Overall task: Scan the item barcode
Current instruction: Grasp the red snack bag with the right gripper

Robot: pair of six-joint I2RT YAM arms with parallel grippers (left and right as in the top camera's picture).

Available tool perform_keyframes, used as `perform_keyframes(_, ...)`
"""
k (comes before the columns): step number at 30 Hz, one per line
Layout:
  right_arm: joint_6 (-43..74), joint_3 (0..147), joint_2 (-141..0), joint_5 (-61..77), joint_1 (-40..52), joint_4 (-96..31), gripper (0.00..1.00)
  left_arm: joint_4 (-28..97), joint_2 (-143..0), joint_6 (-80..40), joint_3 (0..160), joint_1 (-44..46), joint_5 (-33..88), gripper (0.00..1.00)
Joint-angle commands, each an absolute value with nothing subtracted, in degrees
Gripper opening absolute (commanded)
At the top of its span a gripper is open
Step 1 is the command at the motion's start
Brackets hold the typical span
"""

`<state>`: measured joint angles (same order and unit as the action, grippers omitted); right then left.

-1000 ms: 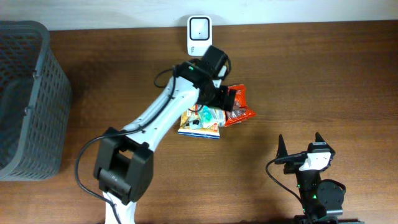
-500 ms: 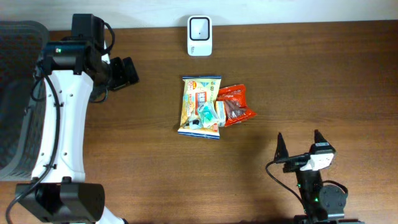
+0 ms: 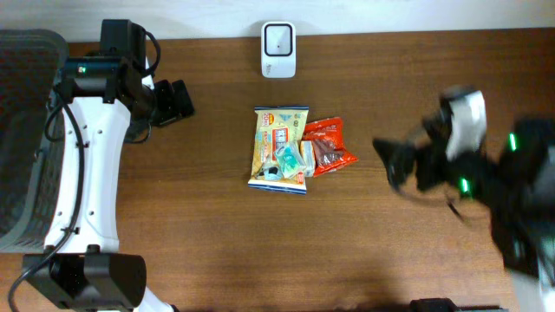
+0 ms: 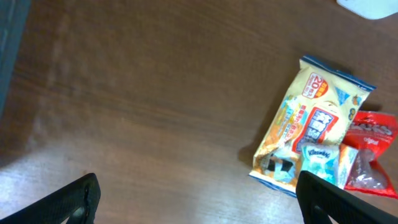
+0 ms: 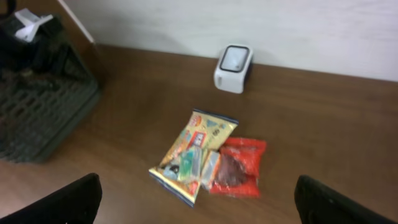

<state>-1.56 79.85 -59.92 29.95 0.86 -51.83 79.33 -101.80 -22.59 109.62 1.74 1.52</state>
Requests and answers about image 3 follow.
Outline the large yellow snack bag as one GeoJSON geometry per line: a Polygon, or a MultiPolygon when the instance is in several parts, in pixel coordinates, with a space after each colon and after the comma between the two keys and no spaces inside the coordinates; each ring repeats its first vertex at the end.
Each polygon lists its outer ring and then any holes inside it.
{"type": "Polygon", "coordinates": [[[303,170],[291,178],[282,173],[275,152],[289,143],[299,143],[307,122],[308,106],[255,107],[257,115],[251,177],[248,186],[270,192],[307,192],[303,170]]]}

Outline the red snack packet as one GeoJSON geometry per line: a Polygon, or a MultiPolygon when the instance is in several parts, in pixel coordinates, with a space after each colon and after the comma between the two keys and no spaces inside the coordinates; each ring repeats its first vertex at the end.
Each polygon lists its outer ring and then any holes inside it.
{"type": "Polygon", "coordinates": [[[349,166],[358,158],[349,152],[343,139],[343,119],[333,117],[305,125],[303,140],[311,142],[316,159],[314,177],[349,166]]]}

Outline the orange tissue pack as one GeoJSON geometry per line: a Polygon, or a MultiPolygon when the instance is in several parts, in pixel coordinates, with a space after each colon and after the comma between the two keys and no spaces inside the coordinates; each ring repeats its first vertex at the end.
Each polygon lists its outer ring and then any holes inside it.
{"type": "Polygon", "coordinates": [[[316,157],[312,142],[310,140],[302,140],[300,143],[300,153],[305,163],[304,175],[308,178],[314,176],[316,170],[316,157]]]}

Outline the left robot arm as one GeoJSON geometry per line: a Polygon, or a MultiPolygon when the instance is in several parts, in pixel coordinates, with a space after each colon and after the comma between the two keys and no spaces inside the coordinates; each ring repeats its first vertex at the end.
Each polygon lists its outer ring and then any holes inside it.
{"type": "Polygon", "coordinates": [[[120,253],[116,226],[122,148],[194,112],[183,81],[153,80],[151,42],[139,24],[106,19],[99,49],[69,58],[55,85],[65,127],[60,190],[44,251],[24,257],[20,281],[59,309],[173,309],[147,287],[144,258],[120,253]]]}

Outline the teal tissue pack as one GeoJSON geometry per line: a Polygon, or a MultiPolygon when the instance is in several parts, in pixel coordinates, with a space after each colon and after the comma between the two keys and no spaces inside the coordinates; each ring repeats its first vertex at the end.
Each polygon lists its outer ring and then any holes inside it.
{"type": "Polygon", "coordinates": [[[303,157],[300,154],[298,143],[296,141],[288,141],[275,152],[274,156],[286,179],[292,179],[306,168],[303,157]]]}

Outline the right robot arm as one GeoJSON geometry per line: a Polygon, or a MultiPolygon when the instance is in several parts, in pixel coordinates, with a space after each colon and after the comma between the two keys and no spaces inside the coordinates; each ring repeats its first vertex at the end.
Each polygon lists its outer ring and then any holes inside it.
{"type": "Polygon", "coordinates": [[[426,192],[447,183],[488,208],[491,234],[524,311],[554,309],[554,120],[515,121],[498,161],[482,151],[485,117],[442,110],[405,140],[375,138],[397,193],[410,174],[426,192]]]}

